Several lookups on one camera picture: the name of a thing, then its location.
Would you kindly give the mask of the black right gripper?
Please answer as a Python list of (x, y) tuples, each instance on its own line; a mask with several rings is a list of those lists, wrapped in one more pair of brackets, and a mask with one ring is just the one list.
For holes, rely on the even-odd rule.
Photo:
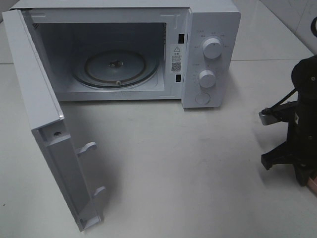
[(306, 186), (317, 169), (317, 101), (298, 99), (286, 104), (288, 116), (287, 145), (279, 145), (261, 155), (266, 170), (273, 165), (298, 164), (296, 179), (300, 186)]

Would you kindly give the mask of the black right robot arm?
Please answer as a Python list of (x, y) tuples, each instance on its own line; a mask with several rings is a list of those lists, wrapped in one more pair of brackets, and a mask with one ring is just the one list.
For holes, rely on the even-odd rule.
[(288, 124), (285, 142), (261, 156), (266, 170), (274, 165), (292, 165), (299, 185), (317, 176), (317, 58), (296, 64), (291, 72), (293, 90), (259, 113), (263, 125)]

